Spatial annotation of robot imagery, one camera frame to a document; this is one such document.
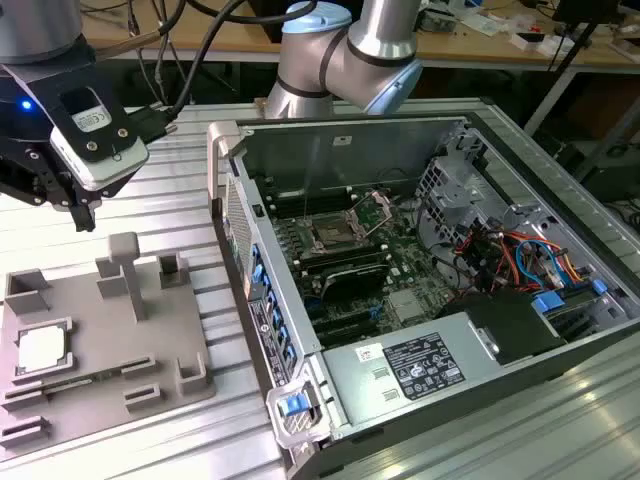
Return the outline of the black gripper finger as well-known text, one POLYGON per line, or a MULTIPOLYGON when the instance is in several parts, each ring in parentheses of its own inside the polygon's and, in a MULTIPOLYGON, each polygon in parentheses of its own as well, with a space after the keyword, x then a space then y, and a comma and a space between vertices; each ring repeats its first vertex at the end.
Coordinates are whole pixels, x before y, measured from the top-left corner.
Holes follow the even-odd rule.
POLYGON ((47 201, 56 211, 69 213, 77 232, 95 229, 95 212, 100 206, 100 195, 85 190, 67 172, 53 175, 47 180, 47 201))

